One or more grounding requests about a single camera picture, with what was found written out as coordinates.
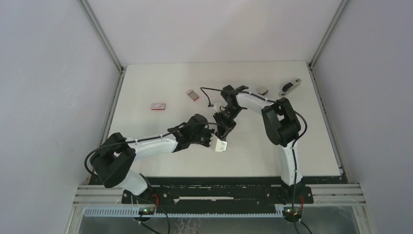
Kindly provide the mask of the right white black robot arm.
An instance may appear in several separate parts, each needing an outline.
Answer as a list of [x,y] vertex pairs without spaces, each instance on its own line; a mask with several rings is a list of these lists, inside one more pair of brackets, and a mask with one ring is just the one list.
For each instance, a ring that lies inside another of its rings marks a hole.
[[282,188],[282,198],[288,203],[293,203],[300,198],[301,191],[295,184],[302,179],[299,172],[297,159],[293,151],[296,150],[294,142],[299,138],[301,125],[288,99],[282,97],[276,101],[248,91],[248,87],[233,88],[228,85],[220,94],[226,102],[225,107],[220,107],[213,115],[220,125],[217,135],[225,140],[235,126],[235,118],[241,110],[250,110],[263,118],[265,133],[270,142],[278,147],[282,163],[281,179],[286,185]]

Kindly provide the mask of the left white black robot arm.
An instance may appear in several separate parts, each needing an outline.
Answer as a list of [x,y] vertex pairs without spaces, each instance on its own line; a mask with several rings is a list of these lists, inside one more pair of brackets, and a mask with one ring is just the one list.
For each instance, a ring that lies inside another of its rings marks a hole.
[[132,139],[117,132],[86,156],[85,168],[97,175],[105,188],[122,188],[140,203],[147,203],[151,200],[152,190],[145,177],[132,170],[135,162],[149,156],[175,153],[192,144],[209,148],[214,137],[215,131],[200,114],[157,136]]

